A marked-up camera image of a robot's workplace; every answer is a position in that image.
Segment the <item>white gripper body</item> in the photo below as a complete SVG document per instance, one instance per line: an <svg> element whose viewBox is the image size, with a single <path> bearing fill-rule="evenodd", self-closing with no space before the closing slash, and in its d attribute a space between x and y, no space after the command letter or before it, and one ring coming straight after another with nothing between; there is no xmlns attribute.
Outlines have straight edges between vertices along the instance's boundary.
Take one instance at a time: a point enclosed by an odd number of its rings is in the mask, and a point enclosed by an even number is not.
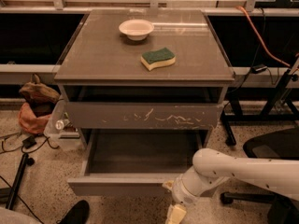
<svg viewBox="0 0 299 224"><path fill-rule="evenodd" d="M172 197L176 203L189 205L202 193L202 182L196 172L190 171L179 175L172 186Z"/></svg>

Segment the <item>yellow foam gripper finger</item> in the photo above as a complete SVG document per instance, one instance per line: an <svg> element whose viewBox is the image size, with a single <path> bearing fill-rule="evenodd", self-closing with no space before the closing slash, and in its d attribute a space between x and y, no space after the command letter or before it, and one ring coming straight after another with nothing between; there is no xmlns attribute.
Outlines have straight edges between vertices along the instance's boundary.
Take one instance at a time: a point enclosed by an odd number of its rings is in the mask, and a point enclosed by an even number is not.
<svg viewBox="0 0 299 224"><path fill-rule="evenodd" d="M186 213L186 208L183 205L171 204L167 211L165 224L180 224Z"/></svg>

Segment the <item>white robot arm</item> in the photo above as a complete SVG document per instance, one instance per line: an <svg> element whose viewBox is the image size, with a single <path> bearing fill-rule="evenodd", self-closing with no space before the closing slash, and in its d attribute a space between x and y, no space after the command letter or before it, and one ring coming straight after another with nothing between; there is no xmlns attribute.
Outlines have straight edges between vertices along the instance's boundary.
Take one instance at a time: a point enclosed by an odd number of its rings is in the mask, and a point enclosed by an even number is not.
<svg viewBox="0 0 299 224"><path fill-rule="evenodd" d="M210 148L198 150L192 167L165 183L174 200L165 224L180 224L189 205L230 178L276 193L269 212L271 224L298 224L299 161L237 158Z"/></svg>

